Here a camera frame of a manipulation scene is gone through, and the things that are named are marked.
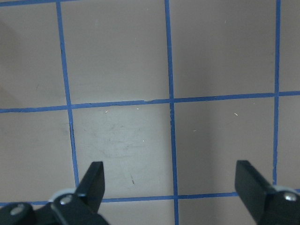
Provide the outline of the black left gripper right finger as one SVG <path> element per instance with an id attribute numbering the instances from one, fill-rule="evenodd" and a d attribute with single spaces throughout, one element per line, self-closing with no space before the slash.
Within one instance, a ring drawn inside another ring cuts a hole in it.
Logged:
<path id="1" fill-rule="evenodd" d="M 257 225 L 298 225 L 300 195 L 270 184 L 247 160 L 238 160 L 235 190 Z"/>

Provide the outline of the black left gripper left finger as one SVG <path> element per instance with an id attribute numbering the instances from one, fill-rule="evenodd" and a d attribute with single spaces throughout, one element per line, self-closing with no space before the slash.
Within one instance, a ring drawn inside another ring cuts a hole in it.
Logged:
<path id="1" fill-rule="evenodd" d="M 102 162 L 92 162 L 73 193 L 57 196 L 40 209 L 27 202 L 10 203 L 0 209 L 2 225 L 107 225 L 98 214 L 105 193 Z"/>

